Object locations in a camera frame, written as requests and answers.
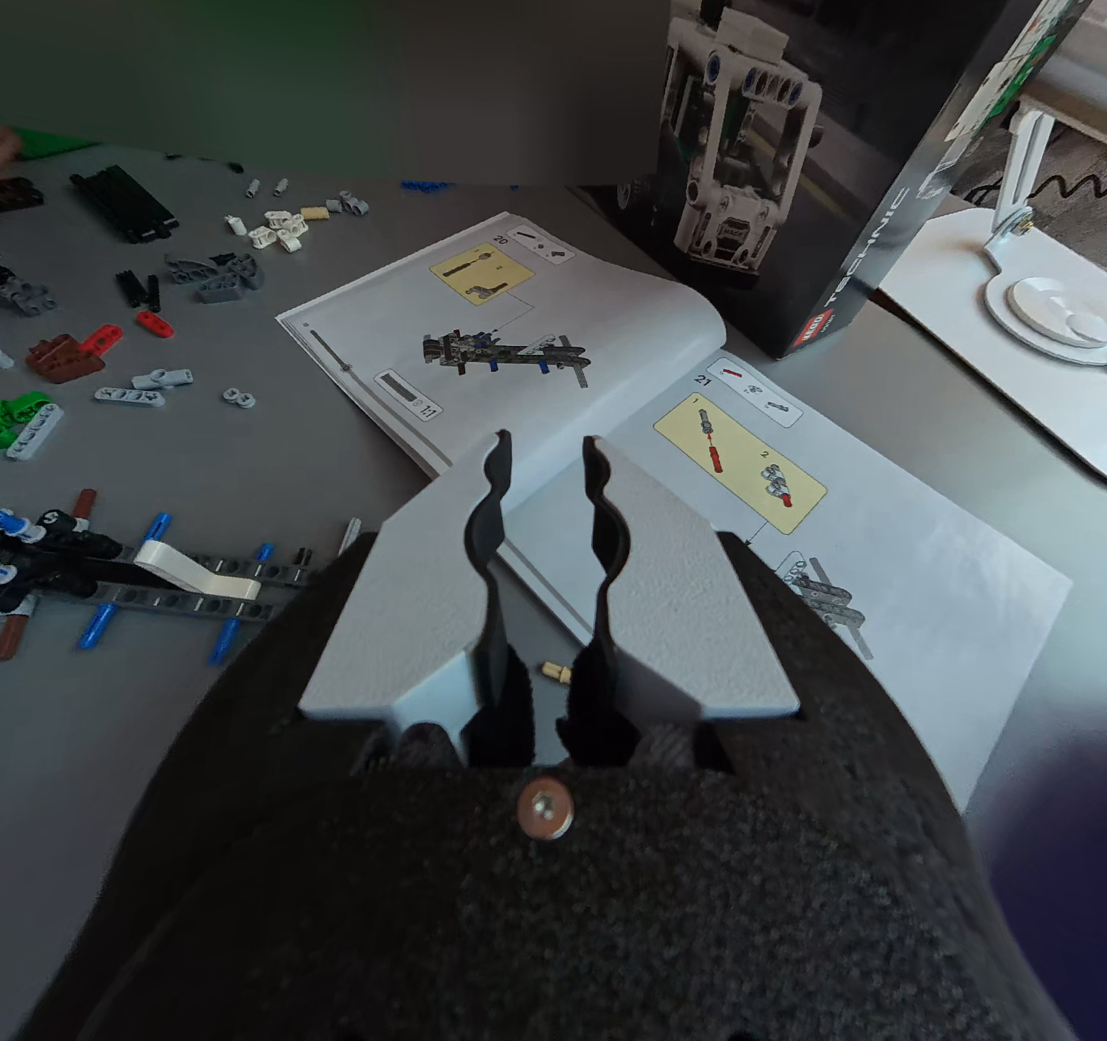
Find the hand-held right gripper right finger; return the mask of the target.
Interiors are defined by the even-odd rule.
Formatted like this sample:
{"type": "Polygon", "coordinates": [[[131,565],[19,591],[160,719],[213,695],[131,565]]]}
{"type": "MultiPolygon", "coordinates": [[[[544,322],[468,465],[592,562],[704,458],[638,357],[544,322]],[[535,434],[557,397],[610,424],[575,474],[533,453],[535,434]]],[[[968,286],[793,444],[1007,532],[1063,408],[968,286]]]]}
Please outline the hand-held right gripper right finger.
{"type": "Polygon", "coordinates": [[[593,639],[630,721],[792,717],[799,700],[711,523],[606,439],[583,440],[593,639]]]}

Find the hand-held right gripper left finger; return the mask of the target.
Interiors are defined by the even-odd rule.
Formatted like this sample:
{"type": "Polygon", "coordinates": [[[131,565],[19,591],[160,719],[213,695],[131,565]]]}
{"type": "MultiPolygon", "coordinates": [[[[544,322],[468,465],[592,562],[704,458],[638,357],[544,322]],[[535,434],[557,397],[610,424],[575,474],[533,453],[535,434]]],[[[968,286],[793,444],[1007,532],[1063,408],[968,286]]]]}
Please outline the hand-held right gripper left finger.
{"type": "Polygon", "coordinates": [[[381,526],[299,700],[314,720],[377,720],[393,735],[421,723],[465,763],[492,763],[513,655],[490,563],[513,439],[482,439],[381,526]]]}

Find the partly built lego chassis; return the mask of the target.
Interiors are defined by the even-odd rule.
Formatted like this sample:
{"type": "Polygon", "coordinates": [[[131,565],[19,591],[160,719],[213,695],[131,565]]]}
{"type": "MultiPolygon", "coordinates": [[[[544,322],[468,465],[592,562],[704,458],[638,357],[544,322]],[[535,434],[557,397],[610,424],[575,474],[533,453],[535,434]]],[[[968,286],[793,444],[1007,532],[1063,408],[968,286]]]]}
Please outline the partly built lego chassis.
{"type": "Polygon", "coordinates": [[[163,540],[170,516],[155,517],[138,546],[127,546],[91,530],[94,491],[77,496],[76,508],[51,508],[37,520],[1,511],[2,641],[1,660],[19,651],[27,623],[46,599],[94,607],[77,648],[100,643],[122,610],[213,619],[220,633],[209,661],[221,663],[246,623],[266,623],[284,606],[271,592],[302,591],[317,577],[311,550],[300,550],[291,565],[276,563],[268,544],[248,559],[195,555],[186,561],[214,576],[214,589],[198,591],[173,575],[145,567],[143,550],[163,540]]]}

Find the open lego instruction booklet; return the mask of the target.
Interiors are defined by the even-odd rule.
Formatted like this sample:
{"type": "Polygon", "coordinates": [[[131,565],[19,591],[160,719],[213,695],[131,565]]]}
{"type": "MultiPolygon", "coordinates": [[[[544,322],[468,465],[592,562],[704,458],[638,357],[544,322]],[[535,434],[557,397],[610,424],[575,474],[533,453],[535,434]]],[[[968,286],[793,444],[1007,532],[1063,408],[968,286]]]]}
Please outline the open lego instruction booklet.
{"type": "Polygon", "coordinates": [[[863,658],[966,810],[1070,581],[727,355],[703,296],[503,213],[278,322],[432,475],[510,433],[500,558],[584,642],[606,439],[863,658]]]}

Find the green lego piece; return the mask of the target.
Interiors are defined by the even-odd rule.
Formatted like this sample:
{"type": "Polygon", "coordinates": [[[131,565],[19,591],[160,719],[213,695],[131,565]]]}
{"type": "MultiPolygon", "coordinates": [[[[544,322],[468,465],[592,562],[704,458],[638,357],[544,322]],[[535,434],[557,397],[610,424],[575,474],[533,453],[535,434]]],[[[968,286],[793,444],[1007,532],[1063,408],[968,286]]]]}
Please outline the green lego piece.
{"type": "Polygon", "coordinates": [[[1,400],[1,451],[10,449],[25,425],[35,418],[37,412],[51,402],[50,396],[37,391],[15,396],[13,400],[1,400]]]}

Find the dark lego set box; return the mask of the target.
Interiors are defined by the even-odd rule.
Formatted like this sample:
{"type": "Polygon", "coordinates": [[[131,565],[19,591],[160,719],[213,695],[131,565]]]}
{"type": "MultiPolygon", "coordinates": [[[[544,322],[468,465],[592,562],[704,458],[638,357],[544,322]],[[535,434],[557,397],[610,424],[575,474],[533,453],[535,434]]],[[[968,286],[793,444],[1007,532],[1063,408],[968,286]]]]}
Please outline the dark lego set box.
{"type": "Polygon", "coordinates": [[[773,359],[851,323],[950,189],[1007,0],[671,0],[656,163],[597,207],[773,359]]]}

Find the dark grey lego connector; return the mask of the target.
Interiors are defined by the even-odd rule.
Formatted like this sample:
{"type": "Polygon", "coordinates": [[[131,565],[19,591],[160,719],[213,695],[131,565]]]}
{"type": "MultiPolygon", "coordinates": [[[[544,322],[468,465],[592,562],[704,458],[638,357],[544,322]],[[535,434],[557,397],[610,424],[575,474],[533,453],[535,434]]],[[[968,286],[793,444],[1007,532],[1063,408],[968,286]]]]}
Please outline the dark grey lego connector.
{"type": "Polygon", "coordinates": [[[1,303],[29,318],[46,315],[58,307],[46,286],[30,284],[6,266],[1,266],[1,303]]]}

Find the white flat board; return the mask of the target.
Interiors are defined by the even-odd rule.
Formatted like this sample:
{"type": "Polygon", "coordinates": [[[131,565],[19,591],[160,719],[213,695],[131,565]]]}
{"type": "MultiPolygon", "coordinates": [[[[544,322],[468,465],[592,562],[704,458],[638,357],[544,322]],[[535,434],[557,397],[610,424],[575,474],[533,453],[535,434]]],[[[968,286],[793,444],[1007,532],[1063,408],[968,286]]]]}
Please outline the white flat board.
{"type": "Polygon", "coordinates": [[[1015,340],[989,313],[993,269],[983,257],[993,213],[965,209],[927,221],[884,276],[881,291],[990,386],[1106,475],[1106,365],[1074,365],[1015,340]]]}

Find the white sign stand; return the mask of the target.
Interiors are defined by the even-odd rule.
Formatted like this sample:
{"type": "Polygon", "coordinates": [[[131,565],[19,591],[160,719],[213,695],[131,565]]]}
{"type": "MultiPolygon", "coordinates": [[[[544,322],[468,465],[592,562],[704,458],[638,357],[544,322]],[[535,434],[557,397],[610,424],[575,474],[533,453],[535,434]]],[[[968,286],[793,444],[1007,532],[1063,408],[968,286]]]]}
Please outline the white sign stand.
{"type": "Polygon", "coordinates": [[[1106,364],[1106,274],[1041,231],[1031,188],[1054,118],[1020,104],[983,257],[993,269],[985,288],[992,318],[1041,355],[1074,365],[1106,364]]]}

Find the printed sign board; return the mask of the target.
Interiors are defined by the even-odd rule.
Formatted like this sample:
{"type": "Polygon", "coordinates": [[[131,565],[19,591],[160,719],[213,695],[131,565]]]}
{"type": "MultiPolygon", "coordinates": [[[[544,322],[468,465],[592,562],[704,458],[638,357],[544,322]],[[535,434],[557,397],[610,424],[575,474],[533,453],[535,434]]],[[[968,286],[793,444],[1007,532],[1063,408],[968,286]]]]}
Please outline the printed sign board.
{"type": "Polygon", "coordinates": [[[1090,0],[1007,0],[974,58],[963,107],[944,143],[972,140],[997,118],[1090,0]]]}

